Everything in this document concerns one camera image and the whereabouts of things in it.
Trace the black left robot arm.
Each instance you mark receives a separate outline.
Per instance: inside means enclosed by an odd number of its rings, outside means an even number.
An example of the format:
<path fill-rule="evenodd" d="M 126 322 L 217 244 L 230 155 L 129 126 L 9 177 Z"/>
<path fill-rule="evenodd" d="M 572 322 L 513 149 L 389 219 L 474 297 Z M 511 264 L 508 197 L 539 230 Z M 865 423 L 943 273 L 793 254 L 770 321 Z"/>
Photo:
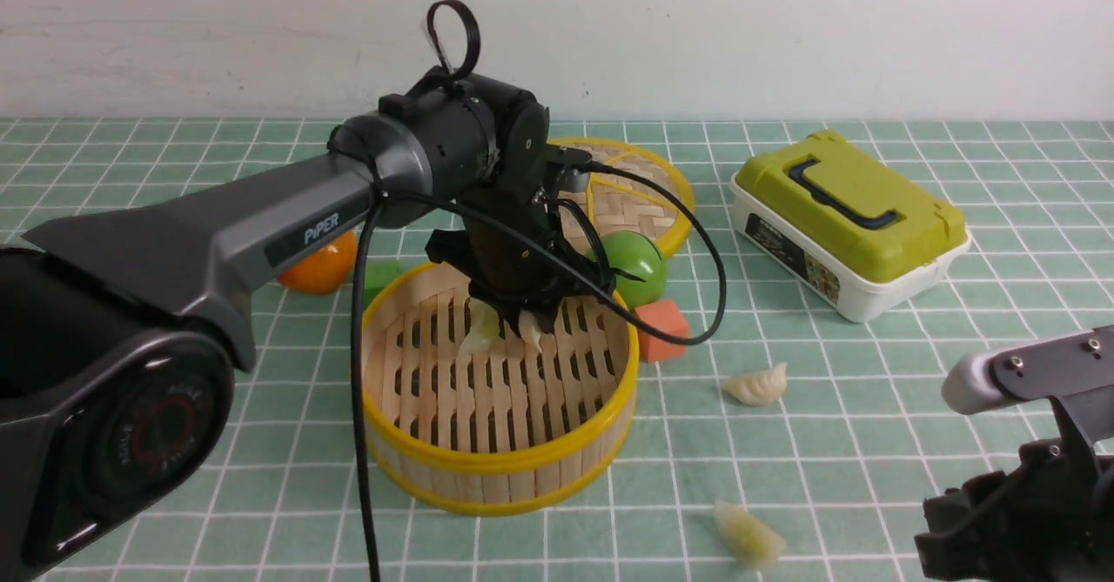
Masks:
<path fill-rule="evenodd" d="M 426 253 L 514 330 L 530 313 L 553 331 L 570 297 L 613 303 L 609 268 L 561 234 L 587 155 L 549 143 L 532 93 L 473 71 L 465 3 L 431 4 L 426 35 L 438 65 L 317 157 L 4 245 L 4 581 L 40 578 L 198 471 L 256 361 L 254 292 L 355 226 L 458 214 Z"/>

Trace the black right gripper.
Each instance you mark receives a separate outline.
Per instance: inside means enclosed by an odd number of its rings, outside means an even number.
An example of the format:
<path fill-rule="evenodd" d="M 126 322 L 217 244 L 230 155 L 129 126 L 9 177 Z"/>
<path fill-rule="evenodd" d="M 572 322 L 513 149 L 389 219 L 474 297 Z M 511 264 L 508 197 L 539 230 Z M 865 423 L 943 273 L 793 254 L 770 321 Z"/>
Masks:
<path fill-rule="evenodd" d="M 1013 472 L 987 472 L 924 499 L 913 542 L 924 578 L 1110 581 L 1111 456 L 1078 478 L 1058 440 L 1023 445 Z"/>

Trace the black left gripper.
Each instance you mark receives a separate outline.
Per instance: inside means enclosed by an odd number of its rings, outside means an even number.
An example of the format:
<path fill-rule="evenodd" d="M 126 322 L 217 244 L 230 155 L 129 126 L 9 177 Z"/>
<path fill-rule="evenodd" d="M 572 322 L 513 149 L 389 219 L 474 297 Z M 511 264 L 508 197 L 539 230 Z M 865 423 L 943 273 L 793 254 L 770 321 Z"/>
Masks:
<path fill-rule="evenodd" d="M 605 289 L 615 285 L 610 268 L 573 248 L 561 230 L 561 208 L 582 230 L 590 229 L 585 212 L 561 192 L 585 190 L 592 164 L 588 151 L 554 144 L 506 154 L 491 178 L 458 198 L 480 217 L 465 216 L 461 231 L 436 230 L 426 256 L 469 277 L 470 295 L 510 329 L 519 329 L 519 316 L 529 310 L 541 332 L 554 332 L 561 301 L 609 299 Z"/>

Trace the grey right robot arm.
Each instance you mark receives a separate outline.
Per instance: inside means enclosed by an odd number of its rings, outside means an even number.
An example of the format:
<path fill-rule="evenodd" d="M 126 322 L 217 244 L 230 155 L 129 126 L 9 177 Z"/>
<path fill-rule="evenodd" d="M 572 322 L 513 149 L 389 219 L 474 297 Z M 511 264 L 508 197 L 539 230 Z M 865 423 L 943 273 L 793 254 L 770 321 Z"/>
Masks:
<path fill-rule="evenodd" d="M 915 543 L 924 578 L 1110 581 L 1113 332 L 1098 327 L 1001 351 L 968 353 L 942 384 L 966 416 L 1047 400 L 1058 434 L 1019 448 L 1013 472 L 987 472 L 924 499 Z"/>

